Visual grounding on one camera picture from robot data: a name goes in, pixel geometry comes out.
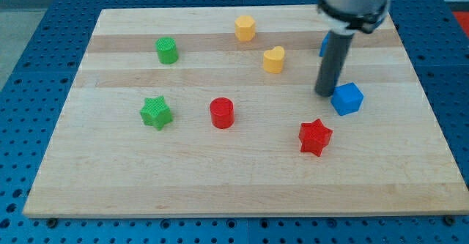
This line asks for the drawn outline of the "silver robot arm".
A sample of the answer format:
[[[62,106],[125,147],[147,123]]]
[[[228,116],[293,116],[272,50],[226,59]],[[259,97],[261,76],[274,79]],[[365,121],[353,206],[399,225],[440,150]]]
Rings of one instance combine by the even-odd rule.
[[[318,0],[318,13],[336,34],[371,34],[388,14],[391,0]]]

